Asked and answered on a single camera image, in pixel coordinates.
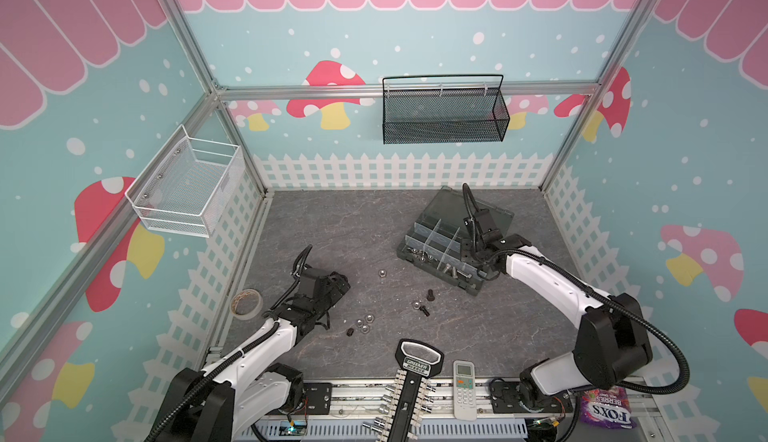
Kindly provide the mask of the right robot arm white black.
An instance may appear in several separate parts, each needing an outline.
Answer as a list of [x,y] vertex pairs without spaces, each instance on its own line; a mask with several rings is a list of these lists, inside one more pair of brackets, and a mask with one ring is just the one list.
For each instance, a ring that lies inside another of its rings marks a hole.
[[[649,395],[671,395],[685,389],[690,365],[680,347],[642,314],[628,293],[612,295],[582,281],[543,255],[517,234],[503,236],[490,211],[479,205],[469,185],[462,186],[467,212],[468,252],[492,274],[517,280],[558,309],[575,327],[573,349],[526,368],[517,385],[528,410],[563,392],[614,387]],[[651,341],[657,339],[673,356],[678,374],[665,385],[648,386],[629,376],[653,360]]]

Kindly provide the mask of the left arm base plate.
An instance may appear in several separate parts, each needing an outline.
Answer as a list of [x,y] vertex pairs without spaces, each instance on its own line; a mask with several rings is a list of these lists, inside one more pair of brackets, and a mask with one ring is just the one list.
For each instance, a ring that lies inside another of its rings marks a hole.
[[331,383],[310,382],[289,389],[287,400],[269,412],[269,415],[303,417],[304,415],[328,415],[332,399]]

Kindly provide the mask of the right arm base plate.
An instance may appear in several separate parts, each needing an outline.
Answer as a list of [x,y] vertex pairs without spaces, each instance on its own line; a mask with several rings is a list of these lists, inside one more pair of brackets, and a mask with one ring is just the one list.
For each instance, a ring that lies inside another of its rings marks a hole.
[[531,412],[522,401],[517,381],[493,378],[488,382],[487,387],[494,414]]

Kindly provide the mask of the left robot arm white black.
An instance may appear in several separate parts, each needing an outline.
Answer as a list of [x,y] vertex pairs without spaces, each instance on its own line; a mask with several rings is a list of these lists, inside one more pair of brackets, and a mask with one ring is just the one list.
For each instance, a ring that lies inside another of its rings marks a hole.
[[303,374],[277,360],[315,328],[330,328],[330,310],[349,291],[348,278],[294,260],[292,285],[263,314],[263,325],[222,359],[172,379],[147,441],[232,441],[263,416],[288,417],[308,406]]

